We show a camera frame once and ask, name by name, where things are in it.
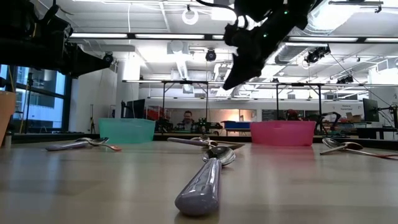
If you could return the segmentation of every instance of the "orange object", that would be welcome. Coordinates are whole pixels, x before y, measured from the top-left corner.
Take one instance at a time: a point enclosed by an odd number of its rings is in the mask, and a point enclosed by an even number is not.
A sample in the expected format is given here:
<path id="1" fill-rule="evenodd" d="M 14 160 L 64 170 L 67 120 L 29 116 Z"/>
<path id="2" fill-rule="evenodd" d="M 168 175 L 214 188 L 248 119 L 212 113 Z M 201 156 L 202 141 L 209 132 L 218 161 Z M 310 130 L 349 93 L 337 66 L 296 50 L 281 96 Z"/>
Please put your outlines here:
<path id="1" fill-rule="evenodd" d="M 15 93 L 0 91 L 0 144 L 6 133 L 10 116 L 14 114 L 16 103 Z"/>

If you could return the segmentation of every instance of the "metal rod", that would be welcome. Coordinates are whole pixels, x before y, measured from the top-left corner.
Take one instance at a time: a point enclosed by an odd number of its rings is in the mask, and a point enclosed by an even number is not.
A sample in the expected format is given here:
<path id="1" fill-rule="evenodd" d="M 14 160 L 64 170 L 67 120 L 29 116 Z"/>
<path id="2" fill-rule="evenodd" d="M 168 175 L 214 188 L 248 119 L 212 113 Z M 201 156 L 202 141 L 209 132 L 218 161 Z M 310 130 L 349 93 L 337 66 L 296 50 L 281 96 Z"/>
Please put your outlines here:
<path id="1" fill-rule="evenodd" d="M 337 6 L 380 6 L 384 4 L 382 1 L 366 1 L 366 2 L 353 2 L 353 1 L 330 1 L 329 4 Z"/>
<path id="2" fill-rule="evenodd" d="M 319 94 L 318 94 L 318 96 L 319 96 L 319 115 L 321 115 L 322 114 L 321 85 L 318 85 L 318 91 L 319 91 Z"/>
<path id="3" fill-rule="evenodd" d="M 278 94 L 278 87 L 279 85 L 276 85 L 276 120 L 279 120 L 279 94 Z"/>
<path id="4" fill-rule="evenodd" d="M 165 95 L 166 95 L 166 82 L 165 83 L 163 83 L 163 102 L 162 102 L 162 118 L 163 119 L 165 119 L 165 116 L 164 116 L 164 112 L 165 112 L 165 109 L 164 109 L 164 97 L 165 97 Z"/>
<path id="5" fill-rule="evenodd" d="M 208 111 L 208 106 L 209 106 L 209 94 L 208 94 L 208 92 L 209 92 L 209 84 L 207 84 L 207 86 L 206 86 L 206 122 L 209 122 L 207 120 L 207 111 Z"/>

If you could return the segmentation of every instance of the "wall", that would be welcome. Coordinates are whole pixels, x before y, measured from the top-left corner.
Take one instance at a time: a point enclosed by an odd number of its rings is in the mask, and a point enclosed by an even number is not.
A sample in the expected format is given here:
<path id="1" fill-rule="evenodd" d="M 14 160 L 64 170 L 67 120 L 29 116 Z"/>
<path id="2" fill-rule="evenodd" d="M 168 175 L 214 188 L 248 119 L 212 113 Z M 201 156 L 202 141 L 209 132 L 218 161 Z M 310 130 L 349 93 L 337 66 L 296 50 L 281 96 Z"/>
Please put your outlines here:
<path id="1" fill-rule="evenodd" d="M 107 118 L 116 102 L 117 75 L 110 69 L 91 72 L 72 81 L 69 131 L 90 132 L 91 104 L 99 133 L 98 118 Z"/>

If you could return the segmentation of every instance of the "spoon bowl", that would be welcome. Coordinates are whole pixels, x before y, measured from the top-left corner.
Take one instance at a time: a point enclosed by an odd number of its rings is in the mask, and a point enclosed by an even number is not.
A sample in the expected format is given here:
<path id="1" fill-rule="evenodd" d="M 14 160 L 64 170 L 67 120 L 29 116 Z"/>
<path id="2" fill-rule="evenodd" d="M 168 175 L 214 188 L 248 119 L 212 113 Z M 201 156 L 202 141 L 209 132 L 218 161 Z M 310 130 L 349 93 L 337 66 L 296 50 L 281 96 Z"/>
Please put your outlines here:
<path id="1" fill-rule="evenodd" d="M 204 153 L 202 160 L 204 162 L 207 162 L 211 158 L 219 159 L 221 161 L 221 165 L 227 166 L 231 164 L 233 161 L 235 161 L 236 155 L 235 152 L 229 147 L 216 146 L 207 150 Z"/>

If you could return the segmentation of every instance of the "plastic bowl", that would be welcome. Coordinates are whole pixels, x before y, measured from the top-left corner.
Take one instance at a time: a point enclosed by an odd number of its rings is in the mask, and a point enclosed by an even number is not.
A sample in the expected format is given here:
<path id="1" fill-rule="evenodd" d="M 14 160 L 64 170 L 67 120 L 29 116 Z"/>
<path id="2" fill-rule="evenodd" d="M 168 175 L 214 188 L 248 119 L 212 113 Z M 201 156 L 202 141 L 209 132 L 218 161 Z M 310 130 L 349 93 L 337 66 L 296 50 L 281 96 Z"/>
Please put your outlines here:
<path id="1" fill-rule="evenodd" d="M 311 146 L 314 121 L 263 121 L 250 125 L 252 142 L 267 146 Z"/>
<path id="2" fill-rule="evenodd" d="M 110 144 L 137 144 L 154 139 L 155 121 L 129 118 L 100 118 L 99 134 Z"/>

